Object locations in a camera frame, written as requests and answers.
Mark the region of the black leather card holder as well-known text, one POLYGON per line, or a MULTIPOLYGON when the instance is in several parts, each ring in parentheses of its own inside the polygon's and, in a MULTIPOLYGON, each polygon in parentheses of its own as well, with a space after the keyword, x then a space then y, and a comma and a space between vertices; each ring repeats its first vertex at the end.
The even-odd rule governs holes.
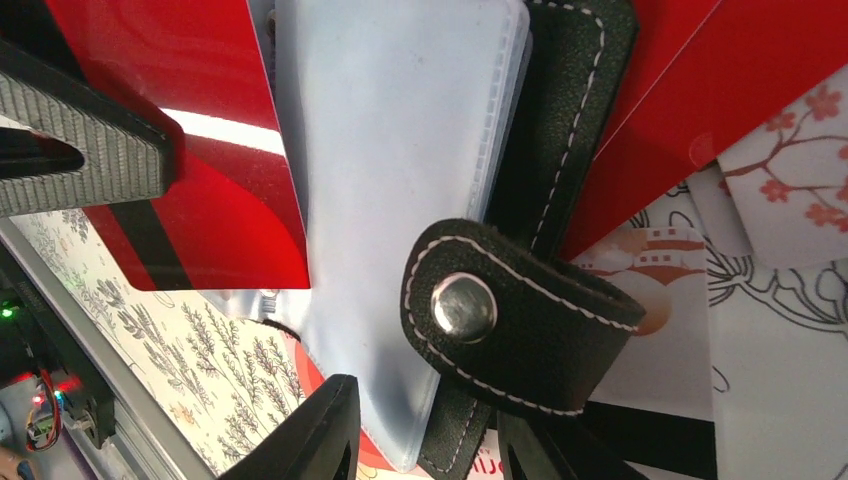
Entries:
POLYGON ((579 423, 642 320, 559 256, 637 31, 628 1, 277 4, 311 280, 280 323, 393 469, 465 478, 498 412, 579 423))

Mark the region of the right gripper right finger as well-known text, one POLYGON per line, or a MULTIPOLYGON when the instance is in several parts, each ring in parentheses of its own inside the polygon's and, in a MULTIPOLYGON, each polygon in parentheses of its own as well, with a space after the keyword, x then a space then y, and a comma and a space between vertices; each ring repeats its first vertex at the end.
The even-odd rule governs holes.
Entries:
POLYGON ((506 479, 646 480, 576 421, 498 412, 497 433, 506 479))

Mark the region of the red card with stripe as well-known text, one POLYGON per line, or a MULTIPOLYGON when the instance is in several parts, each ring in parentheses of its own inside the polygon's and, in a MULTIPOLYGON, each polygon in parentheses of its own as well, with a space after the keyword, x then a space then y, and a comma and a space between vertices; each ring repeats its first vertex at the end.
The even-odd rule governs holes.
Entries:
POLYGON ((52 1, 88 82, 174 140, 150 201, 86 215, 143 291, 304 289, 304 227, 245 1, 52 1))

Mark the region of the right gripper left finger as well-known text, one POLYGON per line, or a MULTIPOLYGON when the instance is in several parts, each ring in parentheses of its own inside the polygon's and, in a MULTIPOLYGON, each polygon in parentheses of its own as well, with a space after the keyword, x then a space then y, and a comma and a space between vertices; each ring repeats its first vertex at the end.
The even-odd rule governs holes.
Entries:
POLYGON ((360 426, 357 379, 335 374, 219 479, 354 480, 360 426))

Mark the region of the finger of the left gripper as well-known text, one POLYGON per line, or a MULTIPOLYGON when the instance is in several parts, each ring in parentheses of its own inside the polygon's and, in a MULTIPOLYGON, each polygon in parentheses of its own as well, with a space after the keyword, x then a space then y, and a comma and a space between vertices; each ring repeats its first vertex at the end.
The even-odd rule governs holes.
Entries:
POLYGON ((2 216, 158 198, 176 176, 163 131, 2 42, 2 216))

